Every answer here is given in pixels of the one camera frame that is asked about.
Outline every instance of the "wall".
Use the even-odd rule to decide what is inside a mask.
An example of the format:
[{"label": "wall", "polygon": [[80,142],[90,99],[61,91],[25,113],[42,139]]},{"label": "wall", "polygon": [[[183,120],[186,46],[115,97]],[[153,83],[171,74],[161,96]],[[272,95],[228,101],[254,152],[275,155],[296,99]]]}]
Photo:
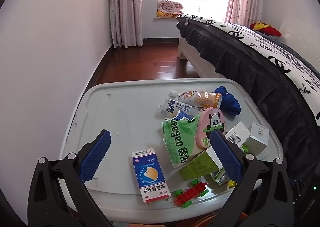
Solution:
[{"label": "wall", "polygon": [[317,0],[264,0],[262,20],[277,29],[283,20],[301,20],[306,25],[320,28],[319,14]]},{"label": "wall", "polygon": [[179,38],[180,32],[175,20],[164,21],[156,18],[158,0],[142,0],[143,38]]},{"label": "wall", "polygon": [[108,0],[6,0],[0,9],[0,187],[27,222],[37,160],[59,159],[84,88],[111,46]]}]

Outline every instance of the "baseboard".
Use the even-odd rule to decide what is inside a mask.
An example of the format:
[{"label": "baseboard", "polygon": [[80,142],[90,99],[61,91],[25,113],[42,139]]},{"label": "baseboard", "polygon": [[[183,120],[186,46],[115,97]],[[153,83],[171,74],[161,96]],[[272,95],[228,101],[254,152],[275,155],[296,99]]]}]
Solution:
[{"label": "baseboard", "polygon": [[178,43],[179,38],[145,38],[143,44],[150,43]]},{"label": "baseboard", "polygon": [[94,87],[99,79],[99,77],[101,76],[102,72],[105,70],[108,62],[110,61],[110,59],[112,58],[113,54],[115,52],[115,48],[113,46],[111,46],[108,51],[106,52],[106,54],[103,56],[103,58],[101,59],[101,62],[99,63],[99,65],[97,66],[95,72],[93,73],[87,87],[84,90],[85,94],[90,88]]}]

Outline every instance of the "red toy car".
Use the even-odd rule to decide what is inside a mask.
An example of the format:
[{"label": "red toy car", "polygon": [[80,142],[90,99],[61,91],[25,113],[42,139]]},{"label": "red toy car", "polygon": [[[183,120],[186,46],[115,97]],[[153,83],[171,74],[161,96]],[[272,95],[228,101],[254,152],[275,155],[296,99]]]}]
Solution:
[{"label": "red toy car", "polygon": [[174,201],[175,205],[181,206],[182,208],[187,208],[192,204],[192,201],[190,201],[192,198],[196,197],[199,194],[200,196],[204,196],[209,192],[209,190],[206,189],[207,183],[202,183],[199,179],[193,180],[191,182],[191,185],[192,187],[185,192],[180,189],[173,193],[177,197],[177,199]]}]

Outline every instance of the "plastic storage box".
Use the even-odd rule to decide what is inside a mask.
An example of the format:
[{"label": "plastic storage box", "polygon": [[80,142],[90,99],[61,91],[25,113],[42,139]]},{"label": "plastic storage box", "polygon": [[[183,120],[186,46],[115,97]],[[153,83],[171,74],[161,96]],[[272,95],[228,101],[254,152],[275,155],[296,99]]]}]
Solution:
[{"label": "plastic storage box", "polygon": [[[141,198],[131,156],[132,151],[153,147],[170,191],[190,188],[188,182],[183,181],[177,172],[178,169],[171,165],[163,142],[162,118],[156,115],[156,110],[167,98],[170,90],[213,92],[219,86],[225,86],[241,106],[238,116],[224,114],[227,130],[240,121],[246,127],[250,127],[252,121],[256,121],[270,130],[268,155],[263,160],[283,158],[282,147],[271,126],[244,89],[228,79],[109,83],[97,85],[83,96],[62,148],[62,157],[70,152],[78,152],[84,144],[92,142],[102,129],[110,131],[111,146],[93,179],[86,182],[86,186],[97,205],[111,221],[163,223],[203,215],[223,206],[232,189],[228,190],[228,185],[219,186],[210,176],[200,178],[200,181],[208,183],[209,192],[194,199],[188,208],[176,207],[171,199],[145,204]],[[257,181],[256,187],[260,184],[261,181]],[[76,209],[63,181],[61,185],[67,203]]]}]

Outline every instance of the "green toy wheel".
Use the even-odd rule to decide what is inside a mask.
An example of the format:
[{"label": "green toy wheel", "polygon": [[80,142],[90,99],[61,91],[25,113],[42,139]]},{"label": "green toy wheel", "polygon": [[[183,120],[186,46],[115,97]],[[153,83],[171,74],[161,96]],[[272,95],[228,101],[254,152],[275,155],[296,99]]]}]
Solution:
[{"label": "green toy wheel", "polygon": [[183,193],[183,190],[180,189],[180,190],[174,191],[174,192],[173,192],[173,195],[174,195],[174,196],[178,196],[178,195],[181,195],[182,193]]},{"label": "green toy wheel", "polygon": [[187,208],[191,204],[192,204],[192,201],[188,201],[188,202],[186,202],[185,204],[182,205],[182,208]]},{"label": "green toy wheel", "polygon": [[204,191],[200,194],[200,196],[202,197],[202,196],[204,196],[205,194],[207,194],[208,192],[209,192],[209,190],[206,189],[206,190],[204,190]]},{"label": "green toy wheel", "polygon": [[198,184],[199,182],[200,182],[199,179],[195,179],[195,180],[193,180],[193,181],[191,182],[191,185],[192,185],[192,186],[195,186],[195,185]]}]

